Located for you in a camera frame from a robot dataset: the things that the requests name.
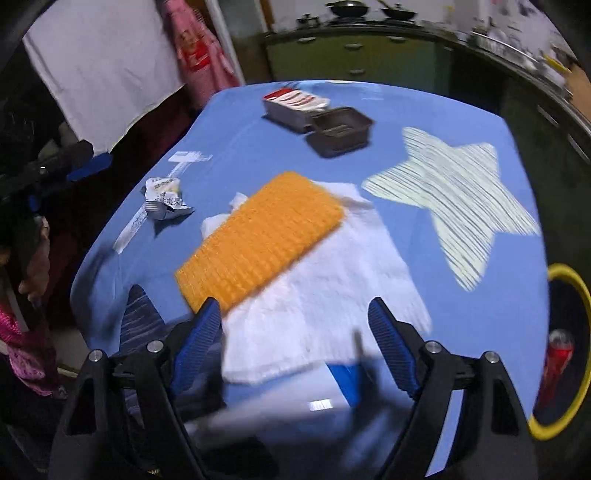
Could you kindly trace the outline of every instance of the blue tablecloth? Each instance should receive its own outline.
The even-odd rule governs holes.
[[[187,135],[145,176],[166,176],[176,151],[200,151],[209,161],[191,164],[181,176],[183,199],[195,212],[158,229],[146,222],[127,248],[113,243],[142,207],[139,189],[129,194],[87,254],[72,288],[72,308],[91,348],[112,354],[128,292],[141,285],[167,323],[186,320],[190,310],[173,272],[202,241],[204,218],[228,211],[236,192],[252,195],[275,175],[296,171],[318,181],[360,186],[373,174],[408,159],[402,129],[414,127],[453,147],[488,142],[498,153],[500,178],[537,219],[534,197],[504,121],[491,113],[429,93],[370,83],[301,82],[300,88],[352,106],[375,121],[371,144],[338,158],[320,158],[302,135],[262,118],[261,97],[277,85],[218,93]],[[481,282],[466,291],[441,249],[429,210],[392,202],[359,189],[380,212],[433,321],[431,337],[449,351],[479,357],[500,353],[526,415],[530,415],[543,367],[548,293],[543,240],[538,235],[497,233]],[[355,414],[328,414],[322,422],[282,427],[261,436],[280,460],[282,478],[372,478],[402,429],[411,401],[395,386],[385,364],[374,362],[376,394]],[[259,387],[229,385],[232,405]],[[447,459],[459,415],[455,392],[430,472]]]

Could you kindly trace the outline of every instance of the white sheet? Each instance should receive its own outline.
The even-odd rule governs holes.
[[[24,44],[72,130],[95,153],[110,151],[183,85],[153,0],[57,0]]]
[[[427,308],[373,204],[353,184],[318,184],[341,201],[345,219],[224,317],[227,381],[256,383],[316,362],[351,364],[360,356],[381,356],[367,319],[374,297],[382,297],[398,320],[431,332]],[[239,193],[230,205],[236,209],[244,201]],[[203,237],[228,216],[205,219]]]

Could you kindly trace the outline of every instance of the pink cloth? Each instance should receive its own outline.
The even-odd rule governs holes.
[[[194,106],[203,108],[214,93],[238,86],[232,66],[201,14],[196,15],[184,0],[167,0],[164,8],[170,16],[180,69]]]
[[[21,382],[44,397],[59,388],[56,350],[45,321],[35,330],[21,332],[15,316],[0,304],[0,339],[8,347],[12,370]]]

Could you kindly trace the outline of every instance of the yellow ring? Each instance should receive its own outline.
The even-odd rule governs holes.
[[[591,332],[591,295],[589,294],[587,285],[585,285],[585,282],[579,276],[579,274],[568,265],[555,263],[548,268],[548,280],[563,280],[566,283],[572,285],[577,290],[581,296],[581,300],[583,300],[585,305],[587,321],[589,322],[589,331]],[[533,414],[530,417],[529,425],[531,434],[534,436],[534,438],[542,441],[550,440],[561,433],[567,426],[569,426],[569,423],[579,411],[579,408],[581,407],[583,400],[587,395],[589,384],[591,384],[591,356],[588,354],[583,381],[581,382],[581,386],[579,387],[579,391],[575,395],[573,402],[564,415],[562,415],[558,420],[556,420],[554,423],[551,423],[550,425],[541,425],[535,419]]]

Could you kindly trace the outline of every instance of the cabinet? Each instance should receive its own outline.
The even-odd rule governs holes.
[[[397,35],[311,36],[267,45],[275,80],[385,83],[446,94],[449,49]]]
[[[501,106],[533,189],[548,264],[565,263],[591,284],[591,166],[570,118],[517,80]]]

